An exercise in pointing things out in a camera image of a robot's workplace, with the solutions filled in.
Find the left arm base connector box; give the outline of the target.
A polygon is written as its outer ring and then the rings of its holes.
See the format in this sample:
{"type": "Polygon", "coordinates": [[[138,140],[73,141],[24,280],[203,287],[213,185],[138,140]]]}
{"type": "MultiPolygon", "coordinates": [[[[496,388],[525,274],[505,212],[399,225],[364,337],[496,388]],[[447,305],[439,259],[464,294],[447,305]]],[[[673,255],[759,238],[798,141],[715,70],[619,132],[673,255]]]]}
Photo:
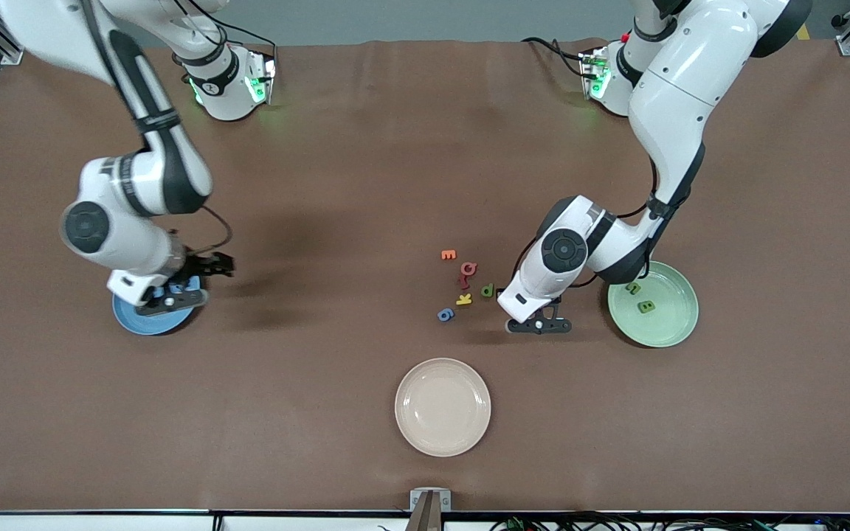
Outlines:
{"type": "Polygon", "coordinates": [[[607,50],[608,46],[603,46],[578,54],[581,84],[588,100],[601,100],[612,78],[607,50]]]}

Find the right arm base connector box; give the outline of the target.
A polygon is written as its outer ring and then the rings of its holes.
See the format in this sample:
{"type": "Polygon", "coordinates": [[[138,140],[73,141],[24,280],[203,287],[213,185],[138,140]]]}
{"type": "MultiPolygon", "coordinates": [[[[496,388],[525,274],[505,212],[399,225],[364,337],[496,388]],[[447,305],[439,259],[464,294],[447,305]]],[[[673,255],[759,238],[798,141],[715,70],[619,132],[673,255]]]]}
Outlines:
{"type": "Polygon", "coordinates": [[[246,51],[246,87],[255,105],[269,105],[277,68],[274,56],[246,51]]]}

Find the blue plate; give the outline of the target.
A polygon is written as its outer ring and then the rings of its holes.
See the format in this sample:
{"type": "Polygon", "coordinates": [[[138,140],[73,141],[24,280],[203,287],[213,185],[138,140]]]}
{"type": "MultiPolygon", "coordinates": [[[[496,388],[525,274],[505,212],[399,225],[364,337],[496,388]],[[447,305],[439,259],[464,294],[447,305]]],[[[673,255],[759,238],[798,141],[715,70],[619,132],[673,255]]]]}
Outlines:
{"type": "Polygon", "coordinates": [[[154,316],[141,316],[136,307],[129,305],[115,294],[111,296],[111,308],[114,317],[122,329],[138,336],[164,336],[175,333],[189,323],[195,308],[173,310],[154,316]]]}

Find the beige plate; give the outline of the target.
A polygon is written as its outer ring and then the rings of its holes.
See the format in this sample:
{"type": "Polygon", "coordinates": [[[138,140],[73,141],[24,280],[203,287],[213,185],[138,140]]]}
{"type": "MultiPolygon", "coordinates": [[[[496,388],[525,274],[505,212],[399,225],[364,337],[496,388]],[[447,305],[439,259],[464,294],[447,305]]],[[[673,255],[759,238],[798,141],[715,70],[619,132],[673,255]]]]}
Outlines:
{"type": "Polygon", "coordinates": [[[450,458],[470,451],[485,436],[491,413],[485,380],[457,359],[422,361],[405,374],[395,393],[399,433],[425,456],[450,458]]]}

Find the green plate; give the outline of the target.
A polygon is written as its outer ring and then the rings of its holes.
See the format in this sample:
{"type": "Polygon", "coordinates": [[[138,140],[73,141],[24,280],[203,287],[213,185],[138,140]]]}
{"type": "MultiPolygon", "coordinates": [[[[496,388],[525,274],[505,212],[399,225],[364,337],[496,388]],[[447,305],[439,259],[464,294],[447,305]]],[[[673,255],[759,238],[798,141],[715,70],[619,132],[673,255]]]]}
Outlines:
{"type": "Polygon", "coordinates": [[[645,347],[672,347],[694,332],[699,319],[697,294],[677,269],[651,261],[647,273],[631,282],[641,285],[637,295],[626,292],[625,285],[607,290],[611,319],[628,339],[645,347]],[[651,300],[657,309],[642,315],[637,309],[641,300],[651,300]]]}

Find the brown table cover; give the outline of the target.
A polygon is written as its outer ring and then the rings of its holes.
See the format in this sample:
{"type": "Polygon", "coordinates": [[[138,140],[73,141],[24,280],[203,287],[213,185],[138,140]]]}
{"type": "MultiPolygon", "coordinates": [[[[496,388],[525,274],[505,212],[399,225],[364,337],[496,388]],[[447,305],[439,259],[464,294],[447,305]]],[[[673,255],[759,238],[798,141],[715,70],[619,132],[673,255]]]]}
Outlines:
{"type": "Polygon", "coordinates": [[[148,56],[236,275],[175,335],[123,330],[60,219],[82,165],[139,147],[131,119],[87,75],[0,71],[0,510],[377,510],[435,486],[462,510],[850,512],[850,58],[830,41],[749,61],[713,111],[655,252],[699,322],[658,350],[618,335],[600,282],[564,296],[567,335],[509,335],[481,298],[558,199],[628,212],[651,187],[627,123],[539,47],[289,48],[273,106],[238,123],[148,56]],[[395,422],[433,358],[489,388],[462,456],[395,422]]]}

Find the white table edge rail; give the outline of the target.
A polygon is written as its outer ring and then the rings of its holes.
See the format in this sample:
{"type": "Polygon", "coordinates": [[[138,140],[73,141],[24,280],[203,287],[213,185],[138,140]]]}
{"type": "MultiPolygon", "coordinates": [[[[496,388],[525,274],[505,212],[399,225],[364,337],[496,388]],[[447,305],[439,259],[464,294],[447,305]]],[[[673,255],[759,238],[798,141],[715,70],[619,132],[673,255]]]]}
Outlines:
{"type": "Polygon", "coordinates": [[[0,512],[0,531],[850,531],[850,514],[449,512],[0,512]]]}

